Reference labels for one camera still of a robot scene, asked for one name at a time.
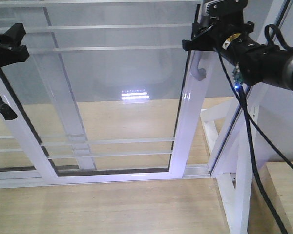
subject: black cable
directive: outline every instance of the black cable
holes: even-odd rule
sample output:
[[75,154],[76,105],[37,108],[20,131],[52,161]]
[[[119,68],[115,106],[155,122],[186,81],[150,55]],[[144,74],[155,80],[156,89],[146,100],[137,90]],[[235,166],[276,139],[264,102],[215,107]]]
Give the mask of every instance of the black cable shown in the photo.
[[293,164],[288,160],[287,157],[285,157],[278,148],[268,139],[268,137],[263,133],[263,131],[258,127],[258,125],[255,123],[255,121],[249,116],[251,123],[254,125],[254,127],[257,129],[257,131],[260,133],[260,135],[264,138],[264,140],[273,148],[274,151],[293,169]]
[[265,201],[265,203],[267,204],[268,208],[270,209],[274,219],[276,220],[282,234],[288,234],[287,230],[285,229],[284,227],[284,224],[279,216],[279,214],[277,213],[275,207],[273,206],[272,202],[270,201],[265,189],[264,189],[264,186],[260,180],[260,177],[259,177],[259,173],[258,173],[258,169],[257,169],[257,165],[256,165],[256,158],[255,158],[255,151],[254,151],[254,145],[253,145],[253,139],[252,139],[252,136],[251,136],[251,127],[250,127],[250,120],[252,118],[250,118],[250,115],[249,115],[249,112],[247,110],[247,104],[246,104],[246,97],[245,97],[245,93],[244,93],[244,90],[243,90],[243,87],[240,86],[239,87],[239,93],[241,92],[240,96],[237,94],[233,84],[231,83],[231,80],[230,80],[230,77],[227,73],[227,70],[225,68],[225,65],[224,65],[224,62],[223,62],[223,59],[221,57],[221,54],[219,52],[219,50],[217,50],[217,53],[218,53],[218,56],[219,56],[219,60],[220,60],[220,63],[221,63],[221,66],[224,70],[224,73],[226,75],[226,78],[230,84],[230,87],[234,93],[234,95],[236,96],[237,100],[239,101],[240,105],[241,105],[241,108],[243,109],[243,112],[244,112],[244,118],[245,118],[245,123],[246,123],[246,128],[247,128],[247,132],[248,132],[248,139],[249,139],[249,147],[250,147],[250,155],[251,155],[251,164],[252,164],[252,170],[253,170],[253,174],[254,174],[254,178],[255,178],[255,181],[256,181],[256,184],[258,186],[258,189]]
[[[239,101],[239,103],[241,103],[241,100],[240,100],[240,97],[238,96],[236,90],[234,89],[234,86],[233,84],[231,83],[231,80],[230,80],[230,77],[228,75],[228,72],[225,68],[225,65],[224,65],[224,62],[223,62],[223,59],[221,57],[221,54],[219,51],[217,51],[218,53],[218,56],[219,56],[219,60],[220,60],[220,63],[221,63],[221,66],[224,70],[224,73],[226,75],[226,78],[227,78],[227,81],[235,95],[235,97],[237,98],[237,100]],[[259,128],[259,126],[255,123],[255,121],[250,117],[249,115],[249,119],[251,121],[251,123],[253,124],[253,126],[257,129],[257,131],[260,133],[260,135],[264,138],[264,140],[273,148],[273,150],[293,169],[293,164],[284,156],[284,154],[282,154],[280,152],[280,150],[278,150],[278,148],[268,139],[268,137],[264,134],[264,132]]]
[[284,40],[283,35],[280,31],[280,29],[274,25],[274,24],[269,24],[265,27],[265,38],[268,42],[268,45],[270,46],[274,46],[274,41],[273,41],[273,36],[270,35],[269,33],[269,29],[272,29],[272,34],[276,34],[277,35],[277,39],[280,42],[281,46],[287,50],[287,51],[292,51],[293,52],[293,47],[290,47]]
[[264,189],[264,186],[260,180],[257,165],[256,165],[255,150],[254,150],[254,144],[253,144],[253,139],[252,139],[252,134],[251,134],[250,116],[248,114],[249,112],[248,112],[248,108],[247,108],[246,97],[245,97],[243,87],[239,86],[238,91],[239,91],[239,95],[240,95],[240,105],[241,105],[243,112],[244,112],[245,125],[246,125],[246,129],[247,129],[247,133],[248,133],[248,140],[249,140],[249,147],[250,147],[251,165],[252,165],[252,170],[253,170],[256,184],[258,186],[258,189],[259,189],[264,201],[266,202],[269,210],[271,211],[275,221],[277,222],[277,225],[278,225],[279,229],[281,230],[282,234],[289,234],[288,231],[286,230],[277,210],[275,209],[272,202],[270,201],[270,199]]

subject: power cable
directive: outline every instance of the power cable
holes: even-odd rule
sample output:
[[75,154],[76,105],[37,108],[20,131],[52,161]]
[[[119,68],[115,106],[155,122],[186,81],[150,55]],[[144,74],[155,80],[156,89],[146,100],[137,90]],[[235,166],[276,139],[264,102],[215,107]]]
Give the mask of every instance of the power cable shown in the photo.
[[[241,103],[240,101],[240,97],[239,95],[237,94],[236,90],[234,89],[234,86],[233,84],[231,83],[231,80],[230,80],[230,77],[228,75],[228,72],[226,70],[226,67],[224,65],[224,62],[223,62],[223,59],[221,57],[221,54],[217,51],[218,53],[218,56],[219,56],[219,60],[220,60],[220,63],[221,63],[221,66],[224,70],[224,73],[226,75],[226,78],[227,78],[227,81],[230,85],[230,88],[232,89],[235,97],[237,98],[237,100],[239,101],[239,103]],[[249,115],[249,119],[251,121],[251,123],[253,124],[253,126],[257,129],[257,131],[260,133],[260,135],[264,138],[264,140],[273,148],[273,150],[288,164],[289,167],[292,168],[293,170],[293,164],[288,160],[288,158],[286,156],[284,156],[284,154],[281,153],[281,151],[269,140],[269,138],[264,134],[264,132],[259,128],[259,126],[255,123],[255,121],[250,117]]]
[[238,90],[239,90],[239,95],[237,94],[236,90],[234,89],[234,86],[233,84],[231,83],[231,80],[230,80],[230,77],[227,73],[227,70],[225,68],[225,65],[224,65],[224,62],[222,60],[222,57],[221,57],[221,54],[219,52],[219,50],[217,50],[217,53],[218,53],[218,56],[219,56],[219,60],[220,60],[220,63],[221,63],[221,66],[224,70],[224,73],[226,75],[226,78],[229,82],[229,85],[234,93],[234,95],[236,96],[237,100],[239,101],[240,105],[241,105],[241,108],[243,109],[243,112],[244,112],[244,118],[245,118],[245,124],[246,124],[246,128],[247,128],[247,133],[248,133],[248,139],[249,139],[249,148],[250,148],[250,155],[251,155],[251,165],[252,165],[252,170],[253,170],[253,174],[254,174],[254,178],[255,178],[255,181],[256,181],[256,184],[257,184],[257,187],[265,201],[265,203],[267,204],[270,212],[272,213],[274,219],[276,220],[277,222],[277,225],[278,227],[280,228],[282,234],[289,234],[288,231],[286,230],[279,214],[277,213],[275,207],[273,206],[272,202],[270,201],[265,189],[264,189],[264,186],[260,180],[260,177],[259,177],[259,173],[258,173],[258,169],[257,169],[257,164],[256,164],[256,158],[255,158],[255,151],[254,151],[254,145],[253,145],[253,139],[252,139],[252,135],[251,135],[251,127],[250,127],[250,115],[248,113],[248,110],[247,110],[247,103],[246,103],[246,97],[245,97],[245,93],[244,93],[244,90],[243,90],[243,87],[242,86],[239,86],[238,87]]

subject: light wooden surface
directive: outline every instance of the light wooden surface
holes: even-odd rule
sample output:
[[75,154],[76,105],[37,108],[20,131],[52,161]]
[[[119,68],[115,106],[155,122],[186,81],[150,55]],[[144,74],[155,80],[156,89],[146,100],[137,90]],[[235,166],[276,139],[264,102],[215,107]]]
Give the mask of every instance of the light wooden surface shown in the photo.
[[[206,98],[203,108],[209,108],[230,99],[230,97]],[[146,103],[126,103],[121,101],[78,103],[88,139],[126,139],[173,137],[178,99],[150,100]],[[66,141],[63,126],[51,104],[24,105],[43,142]],[[45,138],[45,135],[62,137]],[[0,118],[0,136],[10,135],[4,121]],[[19,148],[14,139],[0,140],[0,149]],[[171,142],[128,143],[91,145],[94,153],[139,152],[171,150]],[[69,147],[47,147],[51,155],[71,154]],[[202,124],[199,122],[188,164],[207,163],[209,152]],[[99,169],[121,169],[139,167],[168,166],[167,155],[118,156],[96,158]],[[56,159],[56,165],[76,165],[75,159]],[[0,153],[0,167],[32,166],[23,153]]]
[[[289,233],[293,233],[293,170],[285,162],[269,162],[260,171],[268,196]],[[269,233],[281,233],[259,192],[257,197],[266,214]]]
[[257,195],[254,192],[254,185],[252,185],[250,198],[248,234],[271,234],[267,226],[262,204],[259,203]]
[[0,234],[228,234],[213,179],[0,189]]

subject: yellow label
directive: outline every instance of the yellow label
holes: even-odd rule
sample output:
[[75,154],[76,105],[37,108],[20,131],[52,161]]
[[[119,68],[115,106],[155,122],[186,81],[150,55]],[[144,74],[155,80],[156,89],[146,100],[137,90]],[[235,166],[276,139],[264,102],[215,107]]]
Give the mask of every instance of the yellow label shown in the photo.
[[228,37],[223,44],[223,48],[225,50],[227,50],[228,47],[230,46],[231,42],[233,42],[235,39],[237,39],[240,35],[241,35],[241,33],[235,33],[235,34],[231,35],[230,37]]

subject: horizontal bar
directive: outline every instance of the horizontal bar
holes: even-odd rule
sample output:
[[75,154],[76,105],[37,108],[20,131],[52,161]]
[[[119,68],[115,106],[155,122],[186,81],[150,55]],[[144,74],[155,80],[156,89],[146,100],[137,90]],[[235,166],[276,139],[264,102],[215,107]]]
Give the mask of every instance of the horizontal bar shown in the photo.
[[156,50],[156,49],[182,49],[182,45],[147,45],[147,46],[99,46],[99,47],[63,47],[63,48],[32,48],[30,54],[59,54],[62,52],[102,51],[102,50]]
[[1,152],[21,152],[23,149],[0,149]]
[[46,134],[46,135],[39,135],[40,138],[61,138],[61,137],[67,137],[66,134]]
[[34,171],[36,168],[34,166],[25,167],[0,167],[0,172],[18,172],[18,171]]
[[13,7],[48,7],[63,4],[94,4],[94,3],[139,3],[139,2],[187,2],[197,0],[47,0],[47,1],[0,1],[0,8]]
[[138,152],[121,152],[105,154],[74,154],[74,155],[49,155],[48,159],[58,158],[80,158],[80,157],[113,157],[113,156],[135,156],[135,155],[169,155],[172,150],[166,151],[138,151]]
[[210,178],[207,164],[187,164],[182,179]]
[[13,139],[14,136],[0,136],[0,139]]
[[164,138],[137,138],[137,139],[116,139],[116,140],[87,140],[87,141],[67,141],[67,142],[45,142],[41,146],[64,146],[76,144],[106,145],[106,144],[127,144],[127,143],[150,143],[150,142],[170,142],[173,137]]
[[126,174],[133,174],[133,176],[149,176],[153,173],[167,173],[169,171],[168,167],[161,167],[161,168],[135,168],[135,169],[117,169],[117,170],[97,170],[97,171],[74,171],[74,172],[60,172],[59,176],[111,176],[111,175],[126,175]]
[[[47,27],[26,27],[26,33],[55,33],[63,30],[80,29],[119,29],[119,28],[174,28],[192,27],[191,23],[169,23],[169,24],[127,24],[127,25],[80,25],[80,26],[47,26]],[[4,33],[9,28],[0,28],[0,33]]]
[[[138,169],[139,170],[149,170],[149,169],[162,169],[163,166],[159,166],[159,167],[139,167]],[[130,168],[122,168],[122,169],[119,169],[119,168],[112,168],[112,169],[103,169],[103,170],[98,170],[100,172],[106,172],[105,174],[109,174],[110,171],[119,171],[119,170],[137,170],[136,167],[130,167]],[[79,168],[75,168],[75,169],[58,169],[58,172],[61,174],[61,173],[78,173],[80,171],[83,171]]]
[[42,178],[0,179],[0,189],[48,186]]
[[24,178],[41,178],[41,175],[36,170],[0,172],[0,179],[24,179]]
[[16,20],[15,18],[0,18],[0,22],[11,22],[11,21],[15,21],[15,20]]

